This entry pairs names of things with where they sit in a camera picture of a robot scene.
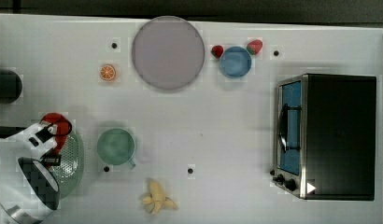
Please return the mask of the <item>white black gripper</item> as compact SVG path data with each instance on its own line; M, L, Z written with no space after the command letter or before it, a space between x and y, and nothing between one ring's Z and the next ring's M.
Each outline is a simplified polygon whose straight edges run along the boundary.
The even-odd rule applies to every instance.
M49 154L50 150L57 146L50 125L35 123L11 135L7 140L22 143L25 148L23 155L41 161L45 166L61 164L61 155Z

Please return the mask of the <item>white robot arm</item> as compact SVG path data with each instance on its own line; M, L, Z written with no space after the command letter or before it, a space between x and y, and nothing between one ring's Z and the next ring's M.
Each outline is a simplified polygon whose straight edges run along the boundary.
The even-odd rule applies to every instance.
M0 139L0 205L11 224L40 224L58 209L58 181L42 163L56 146L39 123Z

